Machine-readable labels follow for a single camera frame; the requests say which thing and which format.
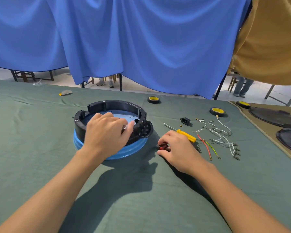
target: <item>blue curtain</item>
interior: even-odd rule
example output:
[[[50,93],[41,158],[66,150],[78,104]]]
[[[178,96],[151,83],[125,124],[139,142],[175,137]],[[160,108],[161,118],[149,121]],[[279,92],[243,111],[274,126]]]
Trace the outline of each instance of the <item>blue curtain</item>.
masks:
[[[69,65],[76,84],[123,73],[154,90],[210,98],[248,0],[0,0],[0,67]]]

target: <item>person's leg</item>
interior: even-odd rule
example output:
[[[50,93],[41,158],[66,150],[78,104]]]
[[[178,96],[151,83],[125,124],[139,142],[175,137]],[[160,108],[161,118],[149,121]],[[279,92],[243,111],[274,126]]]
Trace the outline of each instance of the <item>person's leg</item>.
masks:
[[[253,82],[254,82],[254,80],[247,79],[246,83],[244,84],[244,87],[242,88],[242,90],[239,93],[239,95],[241,97],[245,97],[244,95],[247,93],[247,91],[249,90],[249,88],[250,88],[250,86],[252,85]]]
[[[106,83],[104,81],[104,78],[99,78],[99,82],[96,83],[96,85],[99,86],[99,87],[102,86],[102,85],[105,85],[105,84]]]
[[[113,75],[112,76],[109,76],[109,87],[110,88],[114,88],[114,85],[113,85]]]
[[[241,77],[241,76],[237,76],[236,78],[238,79],[238,83],[235,86],[233,95],[239,97],[239,93],[241,91],[242,85],[244,84],[244,81],[246,80],[246,78]]]

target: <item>hand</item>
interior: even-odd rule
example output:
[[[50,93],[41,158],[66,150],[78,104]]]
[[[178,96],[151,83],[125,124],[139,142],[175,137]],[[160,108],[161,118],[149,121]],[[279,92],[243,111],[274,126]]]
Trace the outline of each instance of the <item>hand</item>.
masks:
[[[103,162],[106,158],[122,149],[132,134],[134,121],[130,122],[121,134],[123,127],[128,124],[124,118],[113,117],[108,112],[104,115],[96,113],[86,125],[84,145],[81,151],[90,158],[99,158]]]
[[[163,143],[168,143],[171,151],[159,150],[157,154],[163,156],[180,172],[193,176],[199,165],[207,164],[185,135],[169,131],[158,141],[158,145]]]

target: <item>yellow-green wire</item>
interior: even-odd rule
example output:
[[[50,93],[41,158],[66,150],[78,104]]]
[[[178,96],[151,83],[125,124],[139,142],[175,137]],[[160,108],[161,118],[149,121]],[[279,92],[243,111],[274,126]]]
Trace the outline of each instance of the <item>yellow-green wire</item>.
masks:
[[[218,157],[218,159],[221,159],[220,156],[218,156],[217,152],[214,150],[214,148],[207,141],[205,141],[205,142],[207,143],[207,145],[209,145],[211,147],[211,149],[213,149],[213,151],[216,154],[216,156]]]

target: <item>brown curtain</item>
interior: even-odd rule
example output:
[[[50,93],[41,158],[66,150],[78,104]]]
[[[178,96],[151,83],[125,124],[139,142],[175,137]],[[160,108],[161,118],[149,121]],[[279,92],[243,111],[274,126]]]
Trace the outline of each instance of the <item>brown curtain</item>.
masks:
[[[291,0],[252,0],[235,43],[232,68],[249,79],[291,85]]]

